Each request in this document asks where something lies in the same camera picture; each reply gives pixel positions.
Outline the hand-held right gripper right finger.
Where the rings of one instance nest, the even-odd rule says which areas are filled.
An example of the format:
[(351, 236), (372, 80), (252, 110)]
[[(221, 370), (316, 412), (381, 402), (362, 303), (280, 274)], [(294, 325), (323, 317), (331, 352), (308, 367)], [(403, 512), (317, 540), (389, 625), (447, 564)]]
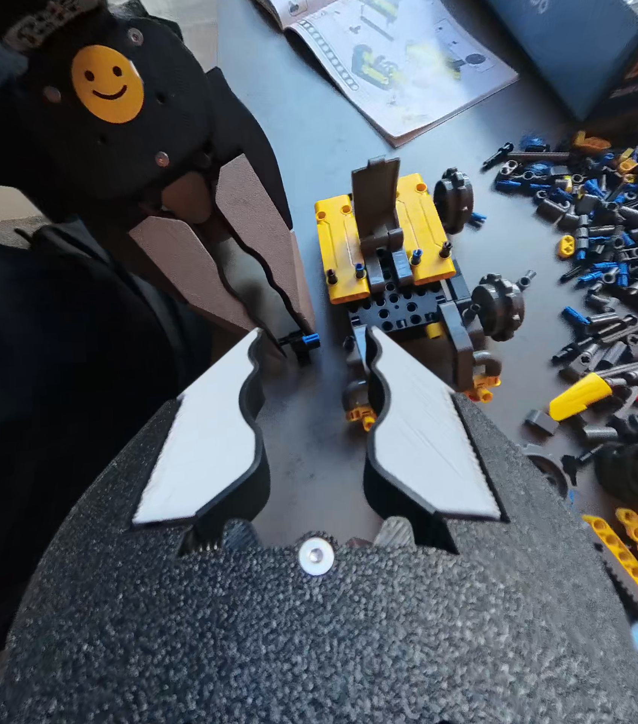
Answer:
[(368, 432), (364, 494), (410, 545), (456, 549), (449, 521), (502, 521), (502, 504), (450, 385), (378, 327), (366, 332)]

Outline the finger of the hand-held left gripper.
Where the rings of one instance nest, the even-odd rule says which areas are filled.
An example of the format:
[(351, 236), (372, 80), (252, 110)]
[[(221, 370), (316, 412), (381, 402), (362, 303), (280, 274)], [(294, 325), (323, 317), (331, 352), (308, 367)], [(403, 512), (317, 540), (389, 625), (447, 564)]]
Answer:
[(129, 235), (188, 306), (208, 321), (240, 335), (261, 328), (226, 288), (218, 265), (188, 223), (149, 216)]
[(220, 168), (214, 198), (233, 238), (262, 266), (302, 335), (314, 334), (314, 307), (296, 235), (245, 154)]

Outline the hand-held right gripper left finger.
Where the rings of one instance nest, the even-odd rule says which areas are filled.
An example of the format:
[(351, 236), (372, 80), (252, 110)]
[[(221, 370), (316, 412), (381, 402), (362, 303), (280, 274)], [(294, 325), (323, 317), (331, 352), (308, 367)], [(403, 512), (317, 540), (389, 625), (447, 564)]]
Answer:
[(177, 398), (178, 408), (132, 514), (135, 530), (187, 523), (200, 543), (253, 521), (270, 496), (258, 415), (264, 334), (255, 329)]

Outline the yellow black toy vehicle model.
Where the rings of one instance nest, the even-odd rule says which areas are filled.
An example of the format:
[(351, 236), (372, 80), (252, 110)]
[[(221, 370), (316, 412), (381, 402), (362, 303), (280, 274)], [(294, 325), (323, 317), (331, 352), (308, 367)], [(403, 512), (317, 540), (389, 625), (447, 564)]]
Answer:
[(344, 416), (368, 431), (366, 332), (444, 339), (450, 385), (476, 403), (492, 401), (502, 361), (489, 339), (513, 338), (525, 318), (524, 292), (500, 274), (470, 290), (451, 235), (474, 212), (469, 177), (448, 168), (431, 193), (419, 174), (400, 175), (398, 158), (374, 158), (351, 173), (351, 193), (316, 202), (314, 217), (329, 301), (347, 313), (344, 340), (353, 379), (342, 392)]

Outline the black blue connector piece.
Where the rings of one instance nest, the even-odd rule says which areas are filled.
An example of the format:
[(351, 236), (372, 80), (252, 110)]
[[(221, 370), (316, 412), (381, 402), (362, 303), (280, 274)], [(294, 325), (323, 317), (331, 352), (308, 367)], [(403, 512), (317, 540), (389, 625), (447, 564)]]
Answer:
[(281, 349), (291, 349), (297, 363), (303, 367), (311, 364), (311, 353), (321, 348), (321, 337), (317, 333), (306, 335), (299, 330), (280, 338), (278, 344)]

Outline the grey wheel hub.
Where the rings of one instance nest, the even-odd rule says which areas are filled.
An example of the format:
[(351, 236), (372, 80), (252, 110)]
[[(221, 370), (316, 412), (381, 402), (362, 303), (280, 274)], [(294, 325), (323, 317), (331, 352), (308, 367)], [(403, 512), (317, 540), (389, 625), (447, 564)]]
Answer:
[(531, 443), (521, 445), (520, 450), (556, 490), (561, 499), (566, 500), (571, 483), (558, 459), (541, 446)]

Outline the grey desk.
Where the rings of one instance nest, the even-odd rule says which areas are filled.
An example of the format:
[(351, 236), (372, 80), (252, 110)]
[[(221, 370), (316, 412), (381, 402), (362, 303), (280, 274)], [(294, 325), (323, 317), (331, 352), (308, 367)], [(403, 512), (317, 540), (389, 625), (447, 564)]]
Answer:
[[(471, 404), (470, 411), (475, 426), (492, 433), (480, 440), (490, 448), (492, 462), (508, 468), (499, 458), (505, 454), (520, 464), (519, 478), (509, 469), (504, 473), (500, 492), (511, 520), (446, 521), (459, 554), (429, 549), (449, 567), (432, 579), (442, 594), (455, 593), (467, 571), (483, 574), (483, 583), (470, 589), (469, 602), (437, 604), (432, 611), (452, 624), (460, 623), (459, 615), (490, 614), (489, 623), (477, 630), (465, 623), (457, 627), (470, 633), (475, 647), (472, 672), (482, 655), (492, 664), (508, 664), (514, 674), (515, 649), (523, 664), (536, 665), (534, 656), (548, 654), (551, 644), (593, 644), (598, 670), (613, 675), (613, 682), (638, 684), (638, 653), (627, 617), (595, 536), (580, 518), (584, 506), (612, 514), (610, 502), (591, 481), (589, 468), (579, 473), (580, 487), (562, 500), (516, 445), (541, 443), (542, 434), (521, 420), (565, 387), (550, 357), (572, 336), (561, 309), (576, 306), (581, 294), (558, 283), (565, 265), (554, 258), (557, 235), (533, 214), (532, 203), (495, 192), (490, 173), (478, 172), (481, 161), (505, 140), (535, 131), (556, 140), (566, 115), (480, 3), (450, 2), (450, 7), (480, 40), (517, 64), (523, 79), (410, 141), (399, 150), (401, 170), (419, 172), (432, 183), (447, 167), (472, 177), (478, 210), (488, 220), (483, 230), (466, 230), (454, 239), (468, 285), (487, 272), (513, 279), (527, 270), (537, 275), (525, 294), (522, 327), (512, 340), (497, 344), (504, 368), (495, 401)], [(280, 38), (252, 2), (219, 2), (218, 27), (224, 75), (278, 158), (322, 338), (316, 361), (307, 367), (267, 362), (260, 424), (271, 494), (255, 527), (268, 548), (297, 546), (311, 531), (326, 531), (342, 544), (370, 538), (380, 519), (362, 492), (366, 435), (340, 419), (341, 388), (350, 375), (340, 348), (347, 322), (327, 301), (311, 216), (316, 200), (349, 190), (352, 169), (390, 149), (300, 42)]]

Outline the person's left hand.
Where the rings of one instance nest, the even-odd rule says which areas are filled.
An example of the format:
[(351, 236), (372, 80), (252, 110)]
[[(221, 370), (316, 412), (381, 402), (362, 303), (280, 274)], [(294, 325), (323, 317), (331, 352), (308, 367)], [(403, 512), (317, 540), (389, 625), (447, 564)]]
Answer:
[(206, 178), (189, 171), (161, 192), (161, 206), (188, 224), (204, 224), (213, 213), (213, 196)]

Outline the person's dark clothed legs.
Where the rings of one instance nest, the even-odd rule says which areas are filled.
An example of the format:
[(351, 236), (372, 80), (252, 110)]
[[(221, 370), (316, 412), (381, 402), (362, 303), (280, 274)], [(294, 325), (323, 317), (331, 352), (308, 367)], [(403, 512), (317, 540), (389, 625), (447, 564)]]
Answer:
[(70, 509), (212, 348), (205, 320), (81, 222), (32, 241), (0, 244), (0, 650)]

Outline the yellow wedge panel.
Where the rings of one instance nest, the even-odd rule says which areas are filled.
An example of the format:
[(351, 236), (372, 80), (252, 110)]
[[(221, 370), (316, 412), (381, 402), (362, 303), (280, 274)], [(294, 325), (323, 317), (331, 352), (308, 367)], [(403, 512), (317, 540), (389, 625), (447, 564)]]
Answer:
[(612, 394), (613, 387), (603, 377), (589, 373), (551, 400), (548, 414), (553, 421), (564, 421)]

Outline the instruction booklet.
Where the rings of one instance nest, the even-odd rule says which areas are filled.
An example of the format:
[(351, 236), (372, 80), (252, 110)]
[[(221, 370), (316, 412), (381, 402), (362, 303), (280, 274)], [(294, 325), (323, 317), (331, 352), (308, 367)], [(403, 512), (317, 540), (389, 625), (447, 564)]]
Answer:
[(258, 1), (395, 149), (517, 82), (441, 1)]

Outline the long black pin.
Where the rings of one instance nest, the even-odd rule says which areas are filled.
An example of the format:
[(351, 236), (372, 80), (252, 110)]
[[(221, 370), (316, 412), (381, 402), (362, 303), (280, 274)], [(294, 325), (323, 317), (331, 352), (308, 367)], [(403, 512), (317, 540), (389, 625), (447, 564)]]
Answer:
[(489, 156), (480, 166), (482, 173), (487, 172), (493, 167), (504, 163), (509, 159), (509, 155), (514, 151), (514, 144), (511, 142), (505, 143), (495, 153)]

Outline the pile of small building pieces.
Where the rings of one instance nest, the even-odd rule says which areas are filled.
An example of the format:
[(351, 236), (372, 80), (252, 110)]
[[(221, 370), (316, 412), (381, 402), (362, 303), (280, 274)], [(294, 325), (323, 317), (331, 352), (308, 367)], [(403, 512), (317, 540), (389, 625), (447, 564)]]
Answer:
[(535, 212), (561, 233), (556, 257), (569, 267), (559, 285), (574, 284), (583, 309), (565, 307), (561, 318), (572, 340), (551, 366), (572, 384), (596, 373), (613, 394), (564, 421), (545, 409), (523, 421), (551, 437), (562, 423), (580, 425), (589, 444), (638, 442), (638, 145), (576, 132), (556, 148), (526, 136), (494, 170), (494, 188), (532, 199)]

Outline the blue cardboard box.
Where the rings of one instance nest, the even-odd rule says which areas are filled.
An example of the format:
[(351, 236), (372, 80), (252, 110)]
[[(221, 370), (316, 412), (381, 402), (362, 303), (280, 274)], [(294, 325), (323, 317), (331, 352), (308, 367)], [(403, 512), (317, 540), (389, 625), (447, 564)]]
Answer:
[(638, 1), (489, 1), (579, 121), (638, 109)]

